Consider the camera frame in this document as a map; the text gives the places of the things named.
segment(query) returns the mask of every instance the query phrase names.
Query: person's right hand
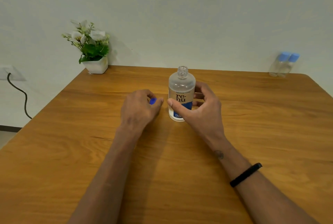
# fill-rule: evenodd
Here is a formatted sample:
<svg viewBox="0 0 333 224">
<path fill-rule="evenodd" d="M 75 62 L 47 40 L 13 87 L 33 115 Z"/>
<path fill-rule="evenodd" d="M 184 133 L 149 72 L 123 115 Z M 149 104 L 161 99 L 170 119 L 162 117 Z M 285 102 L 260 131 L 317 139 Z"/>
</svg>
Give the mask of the person's right hand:
<svg viewBox="0 0 333 224">
<path fill-rule="evenodd" d="M 221 116 L 221 102 L 206 83 L 197 82 L 195 85 L 196 110 L 189 110 L 174 99 L 168 99 L 169 106 L 176 111 L 198 133 L 198 135 L 214 151 L 219 141 L 225 139 Z"/>
</svg>

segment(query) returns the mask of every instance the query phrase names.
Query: potted plant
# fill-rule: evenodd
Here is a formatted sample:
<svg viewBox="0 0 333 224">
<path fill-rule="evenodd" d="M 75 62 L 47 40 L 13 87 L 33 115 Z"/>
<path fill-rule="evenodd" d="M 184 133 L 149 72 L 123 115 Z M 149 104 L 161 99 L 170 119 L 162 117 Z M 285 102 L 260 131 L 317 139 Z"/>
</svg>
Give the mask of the potted plant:
<svg viewBox="0 0 333 224">
<path fill-rule="evenodd" d="M 80 23 L 71 20 L 71 23 L 76 30 L 62 36 L 82 52 L 79 63 L 82 62 L 89 73 L 104 73 L 108 68 L 106 54 L 109 52 L 109 35 L 105 31 L 95 30 L 93 23 L 86 27 L 87 20 Z"/>
</svg>

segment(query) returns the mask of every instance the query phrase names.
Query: white switch plate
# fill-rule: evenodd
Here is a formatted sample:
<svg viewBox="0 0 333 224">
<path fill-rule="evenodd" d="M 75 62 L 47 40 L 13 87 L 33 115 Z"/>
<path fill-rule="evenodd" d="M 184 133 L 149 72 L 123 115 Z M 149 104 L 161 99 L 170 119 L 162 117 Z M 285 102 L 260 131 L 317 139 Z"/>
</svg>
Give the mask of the white switch plate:
<svg viewBox="0 0 333 224">
<path fill-rule="evenodd" d="M 26 79 L 23 75 L 11 65 L 0 65 L 0 80 L 7 80 L 8 73 L 11 73 L 9 76 L 10 80 L 25 81 Z"/>
</svg>

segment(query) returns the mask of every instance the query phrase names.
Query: white square planter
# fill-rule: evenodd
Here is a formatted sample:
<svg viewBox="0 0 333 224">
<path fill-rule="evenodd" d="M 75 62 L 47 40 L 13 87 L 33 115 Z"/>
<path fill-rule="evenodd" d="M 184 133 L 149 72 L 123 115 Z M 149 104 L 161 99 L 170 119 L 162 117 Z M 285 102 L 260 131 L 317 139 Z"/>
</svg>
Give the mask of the white square planter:
<svg viewBox="0 0 333 224">
<path fill-rule="evenodd" d="M 99 61 L 84 61 L 82 62 L 89 73 L 102 74 L 108 68 L 108 58 L 102 57 Z"/>
</svg>

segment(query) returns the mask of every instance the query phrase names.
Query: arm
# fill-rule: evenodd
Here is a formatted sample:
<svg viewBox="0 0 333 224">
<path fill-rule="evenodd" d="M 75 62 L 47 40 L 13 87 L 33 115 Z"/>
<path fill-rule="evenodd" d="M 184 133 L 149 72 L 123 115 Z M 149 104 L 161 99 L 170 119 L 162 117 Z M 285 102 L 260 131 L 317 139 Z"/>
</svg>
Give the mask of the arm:
<svg viewBox="0 0 333 224">
<path fill-rule="evenodd" d="M 230 180 L 235 179 L 251 164 L 224 135 L 221 102 L 205 83 L 197 82 L 194 98 L 196 110 L 189 110 L 179 102 L 168 99 L 168 104 L 201 136 L 221 162 Z M 303 209 L 286 197 L 259 171 L 235 187 L 256 224 L 318 224 Z"/>
<path fill-rule="evenodd" d="M 160 111 L 163 99 L 148 103 L 149 90 L 129 94 L 121 110 L 121 125 L 105 159 L 68 224 L 116 224 L 132 152 L 145 126 Z"/>
</svg>

